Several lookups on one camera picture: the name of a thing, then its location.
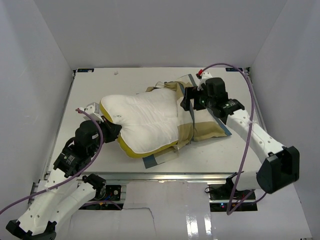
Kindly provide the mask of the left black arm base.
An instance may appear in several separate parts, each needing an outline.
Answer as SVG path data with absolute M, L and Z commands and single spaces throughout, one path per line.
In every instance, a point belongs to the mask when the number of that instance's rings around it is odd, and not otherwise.
M 84 183 L 89 183 L 95 190 L 95 196 L 91 201 L 119 201 L 121 199 L 121 185 L 107 184 L 106 180 L 97 174 L 84 175 Z

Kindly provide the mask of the checkered blue beige pillowcase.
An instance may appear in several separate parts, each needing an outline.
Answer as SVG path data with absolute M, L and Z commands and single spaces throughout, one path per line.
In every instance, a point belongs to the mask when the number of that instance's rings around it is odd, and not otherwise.
M 175 158 L 179 154 L 180 149 L 188 145 L 190 142 L 200 142 L 211 138 L 221 138 L 231 135 L 222 122 L 214 117 L 208 110 L 191 109 L 185 111 L 180 106 L 184 97 L 184 88 L 196 87 L 196 85 L 197 84 L 193 76 L 188 74 L 178 78 L 176 81 L 157 82 L 154 87 L 147 88 L 146 92 L 150 92 L 155 89 L 169 89 L 175 91 L 178 113 L 178 141 L 177 144 L 165 150 L 142 157 L 149 158 L 149 161 L 145 163 L 146 168 L 157 165 L 157 157 L 165 156 L 165 161 L 168 161 L 169 157 Z

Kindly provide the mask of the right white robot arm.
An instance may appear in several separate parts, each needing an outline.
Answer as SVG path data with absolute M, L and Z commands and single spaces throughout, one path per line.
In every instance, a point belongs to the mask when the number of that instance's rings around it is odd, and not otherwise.
M 284 146 L 253 122 L 245 107 L 238 100 L 229 98 L 221 78 L 208 78 L 201 87 L 186 87 L 183 94 L 180 105 L 184 110 L 210 110 L 246 142 L 247 148 L 252 149 L 261 162 L 259 170 L 245 171 L 229 178 L 225 187 L 229 198 L 236 200 L 244 191 L 256 189 L 272 194 L 298 181 L 298 149 Z

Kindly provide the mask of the white pillow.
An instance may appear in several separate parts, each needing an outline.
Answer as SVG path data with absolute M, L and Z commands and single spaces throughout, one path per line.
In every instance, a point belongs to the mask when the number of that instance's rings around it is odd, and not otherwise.
M 173 90 L 107 95 L 100 101 L 100 110 L 109 122 L 121 126 L 117 141 L 130 158 L 148 157 L 178 142 L 178 107 Z

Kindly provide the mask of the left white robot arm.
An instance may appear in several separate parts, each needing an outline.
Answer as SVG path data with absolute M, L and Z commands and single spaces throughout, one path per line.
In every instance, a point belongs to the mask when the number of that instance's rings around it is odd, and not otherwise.
M 10 220 L 6 230 L 21 240 L 53 240 L 57 230 L 88 201 L 106 199 L 106 181 L 92 173 L 77 182 L 76 174 L 83 170 L 103 143 L 118 138 L 122 127 L 106 119 L 94 123 L 86 120 L 75 131 L 53 164 L 44 192 L 35 197 L 27 211 Z

